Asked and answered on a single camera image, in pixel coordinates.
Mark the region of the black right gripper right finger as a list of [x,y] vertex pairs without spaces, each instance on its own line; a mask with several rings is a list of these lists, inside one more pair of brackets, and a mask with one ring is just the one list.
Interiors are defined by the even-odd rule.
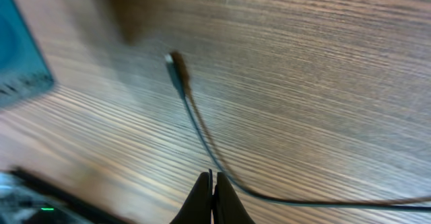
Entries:
[[217,173],[212,211],[215,224],[255,224],[222,172]]

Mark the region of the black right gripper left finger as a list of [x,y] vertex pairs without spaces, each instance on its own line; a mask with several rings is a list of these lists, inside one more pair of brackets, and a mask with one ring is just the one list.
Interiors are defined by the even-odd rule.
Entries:
[[170,224],[210,224],[212,196],[212,172],[202,172]]

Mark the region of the blue screen smartphone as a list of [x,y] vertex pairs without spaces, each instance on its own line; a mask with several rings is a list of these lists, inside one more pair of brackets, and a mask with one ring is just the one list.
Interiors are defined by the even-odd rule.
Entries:
[[55,85],[15,0],[1,0],[1,107],[49,92]]

